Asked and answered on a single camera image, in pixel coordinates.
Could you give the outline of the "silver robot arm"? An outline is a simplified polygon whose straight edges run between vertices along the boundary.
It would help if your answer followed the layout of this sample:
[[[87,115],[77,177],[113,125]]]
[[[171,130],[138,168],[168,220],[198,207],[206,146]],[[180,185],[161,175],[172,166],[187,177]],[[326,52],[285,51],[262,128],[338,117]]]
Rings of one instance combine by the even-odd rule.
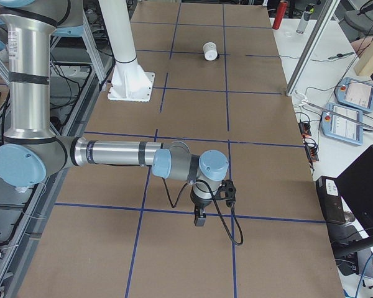
[[[217,150],[194,155],[183,142],[120,142],[56,135],[50,128],[50,38],[60,29],[84,23],[81,1],[0,1],[7,25],[11,126],[0,146],[0,178],[29,187],[72,166],[149,166],[164,180],[192,186],[194,223],[205,209],[224,200],[234,205],[226,179],[228,159]]]

